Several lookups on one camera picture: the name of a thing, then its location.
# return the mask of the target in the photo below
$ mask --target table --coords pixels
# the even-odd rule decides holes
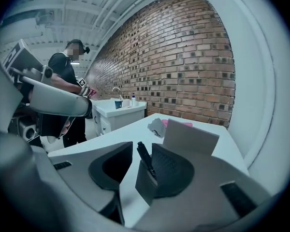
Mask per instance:
[[[125,219],[125,227],[132,228],[149,208],[148,204],[135,189],[135,182],[137,178],[139,163],[141,160],[136,150],[137,143],[139,141],[142,141],[145,144],[149,154],[151,154],[152,143],[162,144],[163,138],[155,136],[154,133],[147,128],[147,125],[156,118],[160,118],[161,120],[173,119],[178,122],[190,122],[196,128],[219,135],[219,140],[212,156],[225,160],[233,167],[237,168],[238,170],[249,176],[242,155],[225,127],[162,114],[153,114],[135,123],[112,131],[106,135],[91,139],[84,143],[77,144],[68,148],[50,152],[48,155],[50,157],[53,157],[75,154],[114,145],[120,142],[132,141],[132,164],[125,178],[120,184],[120,200],[122,204],[123,216]]]

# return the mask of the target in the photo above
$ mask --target chrome faucet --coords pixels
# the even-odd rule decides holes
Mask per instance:
[[[122,98],[122,96],[121,96],[121,90],[120,90],[120,88],[118,88],[118,87],[114,87],[114,88],[112,89],[112,92],[113,92],[115,89],[118,89],[118,90],[119,90],[119,98],[120,98],[121,100],[124,100],[124,99]]]

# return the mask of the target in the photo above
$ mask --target white bottle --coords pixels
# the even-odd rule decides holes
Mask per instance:
[[[136,106],[136,100],[135,100],[135,95],[134,95],[134,93],[133,93],[133,95],[132,95],[132,104],[131,104],[131,106],[133,107],[133,106]]]

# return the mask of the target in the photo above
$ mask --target black marker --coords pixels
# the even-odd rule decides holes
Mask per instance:
[[[150,171],[150,173],[154,177],[154,179],[157,180],[156,172],[153,168],[153,165],[151,164],[151,157],[150,157],[145,145],[142,142],[138,142],[137,145],[138,145],[138,147],[136,149],[139,152],[139,155],[140,155],[144,165]]]

